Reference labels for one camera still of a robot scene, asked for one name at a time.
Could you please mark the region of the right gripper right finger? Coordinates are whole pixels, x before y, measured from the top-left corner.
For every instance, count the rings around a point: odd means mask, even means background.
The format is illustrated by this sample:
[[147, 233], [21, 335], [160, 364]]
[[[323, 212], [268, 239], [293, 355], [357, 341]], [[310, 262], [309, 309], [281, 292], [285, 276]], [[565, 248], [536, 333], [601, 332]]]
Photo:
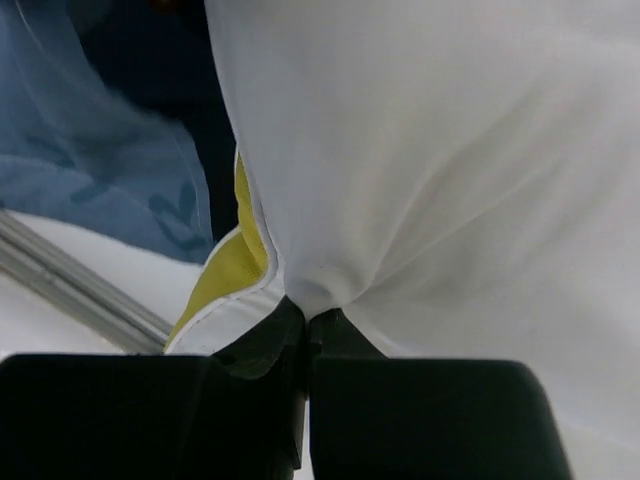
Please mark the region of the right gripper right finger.
[[309, 324], [318, 479], [568, 479], [545, 391], [512, 361], [389, 358], [339, 310]]

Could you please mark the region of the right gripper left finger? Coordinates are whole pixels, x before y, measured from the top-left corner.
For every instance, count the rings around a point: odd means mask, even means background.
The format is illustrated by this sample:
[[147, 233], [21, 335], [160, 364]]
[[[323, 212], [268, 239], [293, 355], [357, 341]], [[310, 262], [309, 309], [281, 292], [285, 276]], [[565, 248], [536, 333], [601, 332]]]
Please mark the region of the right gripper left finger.
[[1, 475], [290, 479], [302, 457], [305, 333], [283, 299], [208, 356], [10, 356]]

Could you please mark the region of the white pillow yellow edge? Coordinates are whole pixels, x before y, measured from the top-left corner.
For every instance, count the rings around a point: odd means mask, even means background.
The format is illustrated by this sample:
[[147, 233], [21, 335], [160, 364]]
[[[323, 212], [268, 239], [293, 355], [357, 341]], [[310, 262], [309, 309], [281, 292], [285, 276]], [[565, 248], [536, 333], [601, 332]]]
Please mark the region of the white pillow yellow edge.
[[639, 475], [639, 5], [209, 1], [239, 223], [167, 344], [282, 297], [383, 352], [518, 360], [580, 479]]

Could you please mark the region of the blue cartoon print pillowcase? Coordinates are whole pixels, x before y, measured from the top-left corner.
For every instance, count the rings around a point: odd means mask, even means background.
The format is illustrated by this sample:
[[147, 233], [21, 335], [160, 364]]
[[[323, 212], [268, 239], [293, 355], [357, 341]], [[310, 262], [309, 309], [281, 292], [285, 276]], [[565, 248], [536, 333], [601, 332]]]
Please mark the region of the blue cartoon print pillowcase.
[[1, 5], [1, 205], [203, 263], [237, 222], [200, 1]]

